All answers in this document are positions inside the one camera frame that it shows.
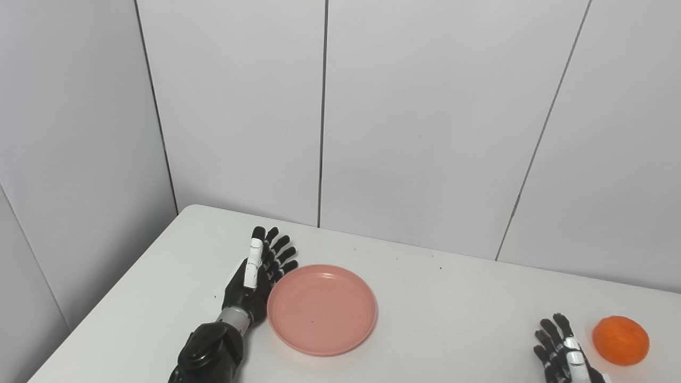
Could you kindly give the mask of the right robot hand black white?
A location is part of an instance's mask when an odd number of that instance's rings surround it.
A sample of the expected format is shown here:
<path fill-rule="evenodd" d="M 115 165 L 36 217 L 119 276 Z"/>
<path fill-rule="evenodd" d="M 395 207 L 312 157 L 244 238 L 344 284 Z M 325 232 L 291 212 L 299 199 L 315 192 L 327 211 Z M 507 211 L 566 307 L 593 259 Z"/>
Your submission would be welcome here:
<path fill-rule="evenodd" d="M 539 325 L 533 352 L 546 382 L 611 382 L 610 376 L 591 366 L 566 316 L 555 313 L 551 319 L 541 319 Z"/>

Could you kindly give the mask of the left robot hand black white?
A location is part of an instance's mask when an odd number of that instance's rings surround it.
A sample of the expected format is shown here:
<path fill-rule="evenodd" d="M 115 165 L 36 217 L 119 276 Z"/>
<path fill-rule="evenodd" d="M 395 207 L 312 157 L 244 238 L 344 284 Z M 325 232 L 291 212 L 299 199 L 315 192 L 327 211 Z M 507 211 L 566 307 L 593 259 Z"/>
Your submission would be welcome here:
<path fill-rule="evenodd" d="M 225 288 L 219 322 L 226 322 L 239 332 L 265 320 L 270 294 L 284 276 L 298 267 L 296 247 L 279 228 L 254 228 L 249 255 L 234 272 Z"/>

